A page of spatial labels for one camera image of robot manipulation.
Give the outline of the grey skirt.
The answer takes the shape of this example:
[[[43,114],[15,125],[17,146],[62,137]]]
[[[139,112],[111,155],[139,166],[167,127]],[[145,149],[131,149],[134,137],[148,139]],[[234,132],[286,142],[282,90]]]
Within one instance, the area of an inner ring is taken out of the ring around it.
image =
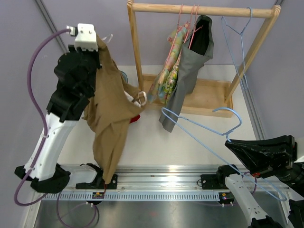
[[[190,37],[182,45],[177,84],[165,106],[169,112],[161,114],[159,118],[159,122],[168,132],[172,132],[178,120],[185,96],[193,92],[199,70],[213,58],[212,19],[209,16],[200,15],[196,28],[200,26],[202,28],[195,32],[191,48],[188,49],[188,45],[192,31]]]

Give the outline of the red skirt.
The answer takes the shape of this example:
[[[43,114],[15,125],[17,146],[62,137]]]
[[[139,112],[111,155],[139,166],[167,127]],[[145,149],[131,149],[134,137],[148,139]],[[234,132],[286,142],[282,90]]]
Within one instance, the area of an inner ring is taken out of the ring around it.
[[[132,123],[134,123],[134,122],[137,122],[137,121],[140,119],[140,117],[141,117],[141,116],[140,116],[139,114],[136,115],[135,117],[133,117],[133,118],[130,119],[130,122],[129,122],[129,123],[132,124]]]

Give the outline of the pink wire hanger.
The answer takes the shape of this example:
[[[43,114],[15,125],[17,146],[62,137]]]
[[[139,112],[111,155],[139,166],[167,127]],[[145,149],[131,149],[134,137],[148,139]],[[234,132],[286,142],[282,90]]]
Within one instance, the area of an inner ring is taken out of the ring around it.
[[[179,49],[181,49],[182,44],[186,42],[186,40],[190,34],[195,5],[192,6],[191,13],[190,13],[190,19],[188,21],[186,21],[183,25],[180,25],[180,17],[181,17],[181,12],[183,10],[183,7],[184,7],[184,5],[182,4],[180,7],[180,11],[179,11],[177,31],[176,31],[176,35],[175,35],[175,46]]]
[[[180,25],[180,17],[181,17],[181,11],[184,5],[181,5],[180,12],[179,12],[179,18],[177,23],[177,28],[175,30],[175,36],[168,37],[168,40],[171,42],[171,48],[168,54],[168,57],[166,59],[166,62],[164,64],[163,70],[161,72],[160,78],[158,83],[162,84],[164,80],[167,78],[169,73],[171,72],[174,64],[177,62],[178,56],[181,51],[181,45],[183,40],[186,37],[186,33],[188,30],[188,22],[184,23],[183,25]]]
[[[194,25],[193,25],[192,34],[191,34],[191,37],[190,37],[190,42],[189,42],[189,45],[188,45],[188,49],[191,48],[191,45],[192,45],[192,42],[193,42],[193,39],[194,39],[195,32],[196,32],[197,30],[199,30],[199,29],[202,28],[202,26],[200,26],[199,28],[196,28],[196,26],[197,26],[197,17],[198,17],[199,7],[200,7],[200,5],[198,5],[198,6],[196,7],[196,11],[195,11],[195,21],[194,21]]]

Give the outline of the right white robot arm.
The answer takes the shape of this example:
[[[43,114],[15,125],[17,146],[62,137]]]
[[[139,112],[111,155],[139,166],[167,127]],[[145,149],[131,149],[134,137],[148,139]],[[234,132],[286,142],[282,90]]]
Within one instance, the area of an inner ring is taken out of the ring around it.
[[[240,206],[248,227],[279,228],[257,203],[253,194],[261,188],[257,180],[277,177],[299,195],[304,194],[304,139],[283,135],[259,141],[227,140],[225,146],[235,154],[247,169],[241,172],[236,165],[219,166],[215,174],[202,174],[204,190],[223,190],[219,204]]]

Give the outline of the pastel floral skirt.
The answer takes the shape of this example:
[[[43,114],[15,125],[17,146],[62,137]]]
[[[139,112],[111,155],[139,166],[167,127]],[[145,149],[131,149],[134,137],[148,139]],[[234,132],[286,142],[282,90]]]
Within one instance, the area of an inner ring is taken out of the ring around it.
[[[181,58],[181,48],[189,34],[190,23],[178,26],[169,36],[168,41],[171,48],[161,72],[152,83],[147,98],[149,103],[159,100],[162,104],[167,104],[176,87],[178,80],[179,63]]]

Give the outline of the tan skirt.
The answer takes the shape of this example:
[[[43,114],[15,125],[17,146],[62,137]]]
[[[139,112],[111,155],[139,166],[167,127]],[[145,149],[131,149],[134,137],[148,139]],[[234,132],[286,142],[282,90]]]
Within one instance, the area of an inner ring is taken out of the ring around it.
[[[143,96],[139,88],[128,84],[112,59],[107,45],[97,37],[102,68],[96,72],[95,95],[84,110],[83,119],[95,133],[94,159],[103,170],[105,184],[111,182],[121,158],[130,120],[145,107],[128,100]]]

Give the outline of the lemon print skirt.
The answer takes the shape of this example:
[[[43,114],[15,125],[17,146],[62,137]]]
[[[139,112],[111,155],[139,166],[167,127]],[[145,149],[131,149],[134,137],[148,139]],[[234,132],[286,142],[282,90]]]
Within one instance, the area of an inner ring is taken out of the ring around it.
[[[176,63],[173,66],[172,71],[169,73],[169,76],[167,77],[166,83],[164,85],[164,93],[165,93],[165,104],[168,103],[178,80],[178,71],[179,71],[179,64]]]

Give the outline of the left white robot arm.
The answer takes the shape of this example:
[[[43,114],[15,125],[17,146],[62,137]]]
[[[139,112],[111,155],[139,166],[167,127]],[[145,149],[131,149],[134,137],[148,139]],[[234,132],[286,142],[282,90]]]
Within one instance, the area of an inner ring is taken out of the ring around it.
[[[95,125],[111,122],[117,94],[110,91],[102,76],[114,68],[107,46],[89,50],[70,45],[59,58],[54,69],[57,88],[42,116],[42,136],[29,161],[15,169],[15,174],[23,182],[30,182],[36,192],[59,193],[67,186],[80,190],[117,188],[117,175],[107,178],[105,168],[88,163],[69,169],[57,162],[83,112],[95,116]]]

